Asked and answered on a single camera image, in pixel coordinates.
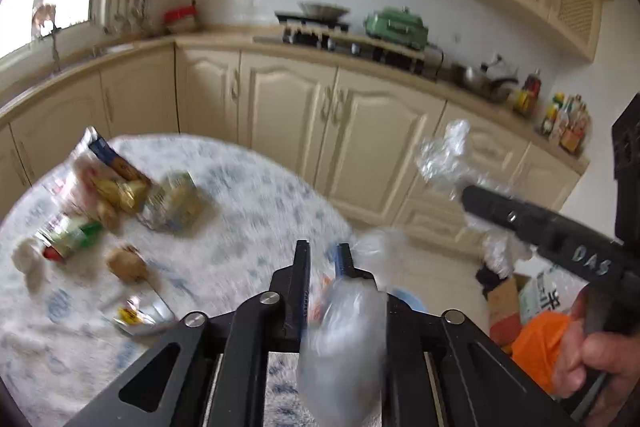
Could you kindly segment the person's right hand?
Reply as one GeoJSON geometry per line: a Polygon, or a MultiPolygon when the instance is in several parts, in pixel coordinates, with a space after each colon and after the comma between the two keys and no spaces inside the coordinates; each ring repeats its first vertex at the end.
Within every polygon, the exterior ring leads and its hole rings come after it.
{"type": "Polygon", "coordinates": [[[590,288],[579,291],[568,316],[552,377],[555,394],[566,399],[582,389],[586,369],[608,373],[611,379],[586,417],[585,426],[608,426],[639,381],[639,334],[632,336],[585,333],[584,324],[590,288]]]}

